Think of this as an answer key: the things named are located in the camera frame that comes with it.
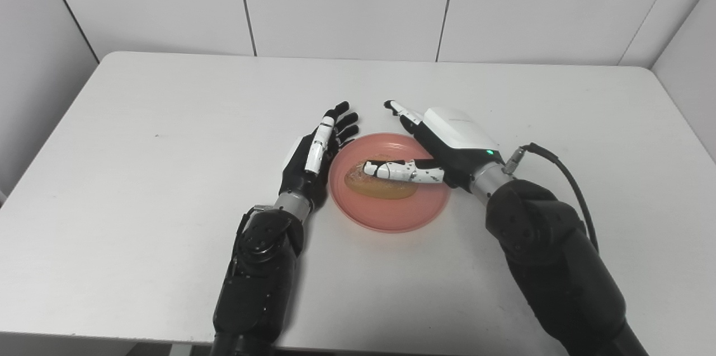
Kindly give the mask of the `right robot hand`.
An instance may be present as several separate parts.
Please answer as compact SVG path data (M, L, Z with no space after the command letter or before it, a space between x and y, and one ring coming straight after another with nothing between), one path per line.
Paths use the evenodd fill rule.
M416 184L445 183L477 197L490 198L511 181L499 146L465 112L431 107L424 114L396 100L384 106L431 156L421 160L366 160L363 173L383 180Z

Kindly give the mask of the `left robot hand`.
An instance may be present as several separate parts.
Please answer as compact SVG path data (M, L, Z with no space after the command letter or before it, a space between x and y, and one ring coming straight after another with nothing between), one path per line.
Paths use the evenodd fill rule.
M350 103L329 109L314 131L302 137L282 172L279 193L302 196L309 209L321 207L327 198L329 170L338 152L355 140L359 116Z

